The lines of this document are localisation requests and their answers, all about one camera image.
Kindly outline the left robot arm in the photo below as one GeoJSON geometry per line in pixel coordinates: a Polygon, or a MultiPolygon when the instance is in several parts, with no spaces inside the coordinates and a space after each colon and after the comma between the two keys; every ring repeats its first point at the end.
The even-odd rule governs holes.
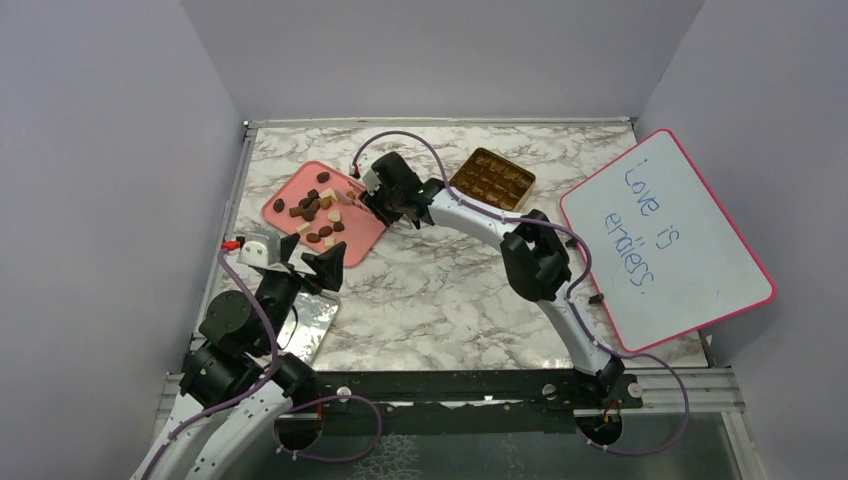
{"type": "Polygon", "coordinates": [[[201,346],[187,354],[169,419],[134,473],[136,479],[217,479],[259,430],[289,411],[319,401],[316,372],[280,347],[300,293],[337,291],[345,242],[302,254],[309,271],[288,259],[299,234],[258,233],[222,243],[217,262],[236,289],[208,305],[201,346]]]}

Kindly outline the pink silicone tongs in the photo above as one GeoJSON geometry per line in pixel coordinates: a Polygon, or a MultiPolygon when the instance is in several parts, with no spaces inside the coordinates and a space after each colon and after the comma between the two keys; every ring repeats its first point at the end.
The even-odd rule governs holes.
{"type": "Polygon", "coordinates": [[[355,191],[336,189],[335,196],[339,204],[367,211],[367,207],[358,199],[355,191]]]}

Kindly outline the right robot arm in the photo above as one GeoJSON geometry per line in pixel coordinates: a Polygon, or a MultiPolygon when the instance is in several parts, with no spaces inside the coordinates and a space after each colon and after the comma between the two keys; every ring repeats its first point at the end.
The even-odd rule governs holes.
{"type": "Polygon", "coordinates": [[[496,209],[436,178],[423,181],[397,153],[379,158],[362,175],[356,198],[389,226],[401,218],[456,230],[496,249],[506,278],[522,299],[536,304],[566,346],[578,372],[577,393],[587,405],[612,399],[624,365],[596,337],[570,295],[576,285],[557,227],[539,210],[526,215],[496,209]]]}

